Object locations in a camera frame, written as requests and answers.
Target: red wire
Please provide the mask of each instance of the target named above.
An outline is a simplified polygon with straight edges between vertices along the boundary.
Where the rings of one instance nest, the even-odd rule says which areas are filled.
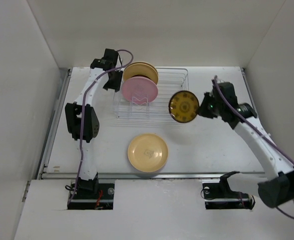
[[[97,199],[95,208],[100,205],[100,200],[101,200],[102,195],[103,195],[103,192],[102,192],[102,190],[100,190],[100,192],[99,192],[99,198]]]
[[[245,209],[246,207],[245,207],[245,203],[242,200],[241,192],[239,192],[239,198],[240,198],[240,201],[241,201],[243,208]]]

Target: plate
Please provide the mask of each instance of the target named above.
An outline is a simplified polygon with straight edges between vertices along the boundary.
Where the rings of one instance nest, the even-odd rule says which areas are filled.
[[[134,76],[122,84],[123,97],[135,104],[141,105],[154,101],[158,96],[157,85],[143,76]]]
[[[145,76],[152,80],[155,84],[158,83],[158,71],[149,63],[135,62],[124,69],[123,81],[127,81],[134,76]]]
[[[131,165],[144,173],[161,169],[166,164],[167,158],[167,144],[155,134],[136,136],[128,147],[128,159]]]
[[[146,61],[136,61],[136,62],[134,62],[134,64],[146,64],[146,65],[149,65],[150,67],[152,67],[157,72],[157,75],[159,76],[158,70],[152,64],[150,64],[150,63],[148,63]]]
[[[199,101],[190,91],[178,91],[169,101],[170,116],[179,123],[188,123],[198,114]]]

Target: pink plate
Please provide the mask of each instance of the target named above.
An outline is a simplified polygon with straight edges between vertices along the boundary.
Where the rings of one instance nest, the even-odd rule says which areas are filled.
[[[122,84],[122,95],[129,102],[141,105],[154,101],[158,95],[158,88],[146,77],[133,76]]]

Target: yellow plate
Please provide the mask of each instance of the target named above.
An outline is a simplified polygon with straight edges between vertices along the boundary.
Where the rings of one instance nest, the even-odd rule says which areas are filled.
[[[152,64],[150,64],[150,63],[148,63],[146,61],[136,61],[136,62],[134,62],[134,64],[146,64],[146,65],[152,67],[157,72],[157,75],[159,76],[158,70]]]
[[[188,123],[198,114],[198,98],[190,91],[178,91],[169,101],[169,113],[179,123]]]
[[[149,63],[143,62],[135,62],[130,64],[123,71],[123,81],[128,80],[134,76],[143,75],[150,80],[152,80],[155,84],[158,83],[158,71]]]
[[[136,136],[128,147],[131,165],[145,173],[161,169],[167,162],[168,147],[159,136],[151,133]]]

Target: beige plate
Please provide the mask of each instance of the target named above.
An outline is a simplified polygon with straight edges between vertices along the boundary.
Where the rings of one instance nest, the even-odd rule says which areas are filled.
[[[167,162],[168,147],[165,141],[151,133],[136,136],[128,147],[131,165],[145,173],[161,169]]]
[[[152,64],[150,64],[150,63],[148,63],[146,61],[136,61],[136,62],[134,62],[134,64],[146,64],[148,66],[151,66],[157,72],[157,75],[159,76],[158,70]]]
[[[155,84],[158,83],[158,71],[149,63],[135,62],[130,64],[123,71],[123,81],[134,76],[146,76]]]

